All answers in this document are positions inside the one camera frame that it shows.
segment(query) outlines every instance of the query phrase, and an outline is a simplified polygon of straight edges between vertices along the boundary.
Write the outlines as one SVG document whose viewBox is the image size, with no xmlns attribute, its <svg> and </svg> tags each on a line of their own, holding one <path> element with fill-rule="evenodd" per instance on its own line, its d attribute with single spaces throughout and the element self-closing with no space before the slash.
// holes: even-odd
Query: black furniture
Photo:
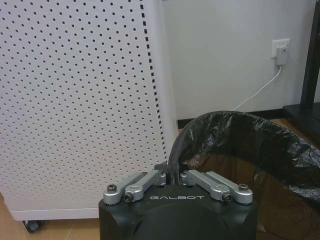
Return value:
<svg viewBox="0 0 320 240">
<path fill-rule="evenodd" d="M 320 144 L 320 102 L 315 101 L 320 69 L 320 2 L 315 4 L 300 104 L 284 106 L 284 113 Z"/>
</svg>

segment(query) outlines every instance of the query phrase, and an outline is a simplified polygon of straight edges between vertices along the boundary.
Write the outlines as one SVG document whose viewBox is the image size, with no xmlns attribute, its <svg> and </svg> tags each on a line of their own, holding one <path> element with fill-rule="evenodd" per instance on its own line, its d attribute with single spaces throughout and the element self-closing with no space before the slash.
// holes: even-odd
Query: hex bolt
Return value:
<svg viewBox="0 0 320 240">
<path fill-rule="evenodd" d="M 248 185 L 247 184 L 243 184 L 243 183 L 241 183 L 241 184 L 239 184 L 239 191 L 243 191 L 243 192 L 245 192 L 245 191 L 248 191 L 249 190 L 249 187 L 248 187 Z"/>
<path fill-rule="evenodd" d="M 231 200 L 232 200 L 232 195 L 230 192 L 224 192 L 223 195 L 222 195 L 222 200 L 225 202 L 225 203 L 230 203 Z"/>
<path fill-rule="evenodd" d="M 126 193 L 126 194 L 124 195 L 123 199 L 124 199 L 124 201 L 125 201 L 126 203 L 129 204 L 129 203 L 131 203 L 131 202 L 133 201 L 134 197 L 132 196 L 132 194 Z"/>
<path fill-rule="evenodd" d="M 108 193 L 114 193 L 117 191 L 117 185 L 115 184 L 110 184 L 108 185 L 108 187 L 106 188 Z"/>
</svg>

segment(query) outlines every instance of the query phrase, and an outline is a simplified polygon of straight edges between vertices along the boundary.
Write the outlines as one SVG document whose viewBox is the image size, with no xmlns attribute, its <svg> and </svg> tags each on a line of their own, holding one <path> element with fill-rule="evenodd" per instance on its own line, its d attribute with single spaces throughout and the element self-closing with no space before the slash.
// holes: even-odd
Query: white wall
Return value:
<svg viewBox="0 0 320 240">
<path fill-rule="evenodd" d="M 277 73 L 271 45 L 282 38 L 291 38 L 288 64 L 276 82 L 239 110 L 299 103 L 315 2 L 164 1 L 178 119 L 231 110 L 254 94 Z"/>
</svg>

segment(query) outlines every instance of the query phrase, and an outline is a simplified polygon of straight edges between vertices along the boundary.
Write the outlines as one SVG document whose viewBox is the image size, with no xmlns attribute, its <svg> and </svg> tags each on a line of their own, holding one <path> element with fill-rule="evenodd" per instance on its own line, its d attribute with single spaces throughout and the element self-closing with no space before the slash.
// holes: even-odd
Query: perforated panel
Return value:
<svg viewBox="0 0 320 240">
<path fill-rule="evenodd" d="M 0 190 L 9 209 L 96 208 L 166 158 L 143 0 L 0 3 Z"/>
</svg>

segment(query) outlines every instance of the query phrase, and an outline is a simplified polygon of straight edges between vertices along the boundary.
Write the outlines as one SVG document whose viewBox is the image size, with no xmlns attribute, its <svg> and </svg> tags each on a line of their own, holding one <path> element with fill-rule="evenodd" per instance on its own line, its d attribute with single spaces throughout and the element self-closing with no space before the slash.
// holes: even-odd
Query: tiled floor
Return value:
<svg viewBox="0 0 320 240">
<path fill-rule="evenodd" d="M 285 126 L 311 142 L 286 119 L 275 119 L 275 123 Z M 28 233 L 23 224 L 13 220 L 0 195 L 0 240 L 98 240 L 98 219 L 48 220 L 40 231 Z"/>
</svg>

